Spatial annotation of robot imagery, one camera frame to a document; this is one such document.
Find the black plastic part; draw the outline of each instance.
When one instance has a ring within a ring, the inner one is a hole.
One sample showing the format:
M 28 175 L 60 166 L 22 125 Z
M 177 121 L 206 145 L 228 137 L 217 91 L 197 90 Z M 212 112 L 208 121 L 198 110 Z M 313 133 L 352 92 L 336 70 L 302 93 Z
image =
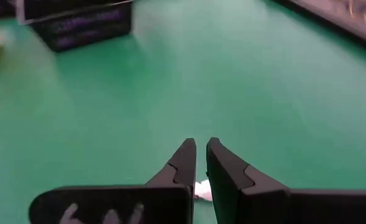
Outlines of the black plastic part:
M 308 18 L 314 19 L 322 25 L 328 26 L 340 34 L 353 40 L 366 48 L 366 25 L 358 23 L 357 21 L 335 15 L 333 12 L 328 12 L 318 8 L 304 0 L 272 0 L 292 10 L 300 12 Z
M 207 161 L 218 224 L 366 224 L 366 190 L 289 189 L 216 138 Z
M 134 208 L 141 205 L 141 223 L 190 224 L 190 197 L 188 189 L 182 185 L 69 187 L 39 195 L 31 203 L 29 219 L 32 224 L 76 224 L 72 219 L 84 224 L 102 224 L 107 212 L 115 210 L 120 222 L 113 224 L 122 224 L 129 223 L 135 215 Z M 74 204 L 76 211 L 67 217 L 69 221 L 62 222 L 68 208 Z
M 146 186 L 173 186 L 180 184 L 190 189 L 191 214 L 193 222 L 194 215 L 194 183 L 196 175 L 196 144 L 195 140 L 186 139 L 177 149 L 172 158 L 166 163 L 163 169 L 152 177 Z
M 77 10 L 30 24 L 55 52 L 130 34 L 132 1 Z
M 192 224 L 195 162 L 194 139 L 187 139 L 147 184 L 59 187 L 34 199 L 30 222 Z

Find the green floor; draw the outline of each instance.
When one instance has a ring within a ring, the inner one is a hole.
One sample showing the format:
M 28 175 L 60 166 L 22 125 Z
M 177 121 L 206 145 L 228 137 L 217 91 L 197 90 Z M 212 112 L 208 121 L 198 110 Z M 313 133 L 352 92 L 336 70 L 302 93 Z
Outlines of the green floor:
M 0 21 L 0 224 L 61 185 L 140 184 L 211 136 L 290 187 L 366 189 L 366 51 L 269 0 L 139 0 L 54 54 Z M 195 224 L 215 223 L 210 203 Z

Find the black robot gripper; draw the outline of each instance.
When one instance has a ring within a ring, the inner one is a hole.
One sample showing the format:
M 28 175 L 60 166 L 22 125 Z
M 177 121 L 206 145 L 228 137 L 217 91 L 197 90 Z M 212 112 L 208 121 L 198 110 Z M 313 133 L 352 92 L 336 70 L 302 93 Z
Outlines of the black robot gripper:
M 218 224 L 366 224 L 366 190 L 290 189 L 211 138 L 207 174 Z M 191 224 L 196 145 L 186 139 L 144 185 L 69 186 L 29 208 L 31 224 Z

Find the black box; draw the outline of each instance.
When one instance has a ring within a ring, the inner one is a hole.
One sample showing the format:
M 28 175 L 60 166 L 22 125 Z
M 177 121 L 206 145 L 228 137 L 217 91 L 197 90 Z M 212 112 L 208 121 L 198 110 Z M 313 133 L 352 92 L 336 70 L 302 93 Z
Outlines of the black box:
M 15 5 L 14 0 L 0 0 L 0 18 L 14 17 L 16 15 Z
M 132 1 L 86 7 L 29 24 L 55 52 L 129 34 Z

